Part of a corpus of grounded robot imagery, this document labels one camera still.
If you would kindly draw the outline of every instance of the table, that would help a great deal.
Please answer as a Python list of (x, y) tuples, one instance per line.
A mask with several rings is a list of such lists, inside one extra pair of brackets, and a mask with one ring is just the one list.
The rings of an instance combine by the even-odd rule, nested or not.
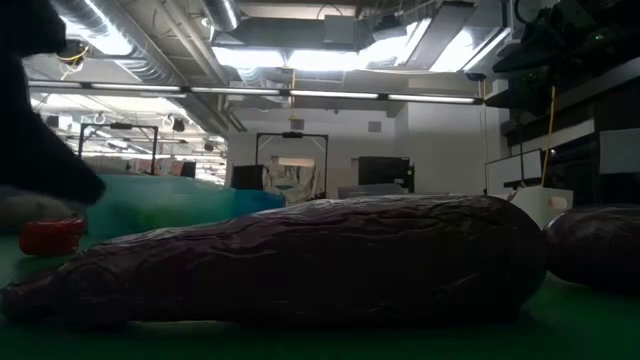
[[(0, 237), (0, 286), (60, 261), (26, 257), (17, 239)], [(330, 331), (188, 322), (131, 324), (112, 333), (0, 325), (2, 359), (639, 359), (639, 342), (640, 299), (551, 275), (517, 321), (502, 324)]]

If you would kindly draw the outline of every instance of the red object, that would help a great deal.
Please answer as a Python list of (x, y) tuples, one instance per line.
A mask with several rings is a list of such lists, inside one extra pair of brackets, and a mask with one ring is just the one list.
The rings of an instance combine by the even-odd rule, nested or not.
[(60, 256), (78, 250), (87, 222), (80, 217), (27, 223), (20, 235), (20, 250), (27, 255)]

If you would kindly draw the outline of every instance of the red container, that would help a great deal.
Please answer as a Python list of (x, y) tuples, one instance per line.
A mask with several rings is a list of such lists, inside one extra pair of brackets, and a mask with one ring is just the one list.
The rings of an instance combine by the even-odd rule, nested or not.
[(20, 235), (20, 250), (27, 255), (61, 256), (78, 250), (87, 221), (80, 217), (27, 223)]

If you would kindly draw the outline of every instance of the teal plastic sheet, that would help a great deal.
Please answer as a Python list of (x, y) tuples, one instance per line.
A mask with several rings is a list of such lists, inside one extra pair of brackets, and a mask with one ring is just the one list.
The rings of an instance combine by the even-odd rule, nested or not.
[(183, 227), (284, 206), (282, 196), (177, 176), (104, 175), (103, 198), (87, 209), (89, 233), (116, 237)]

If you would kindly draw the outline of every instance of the green surface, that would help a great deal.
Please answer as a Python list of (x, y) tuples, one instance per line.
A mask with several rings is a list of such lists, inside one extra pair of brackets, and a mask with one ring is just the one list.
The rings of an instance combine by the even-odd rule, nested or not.
[[(91, 244), (83, 240), (84, 246)], [(0, 284), (60, 262), (0, 238)], [(132, 324), (75, 333), (0, 326), (1, 359), (640, 359), (640, 299), (548, 277), (508, 324), (433, 329), (266, 330), (219, 323)]]

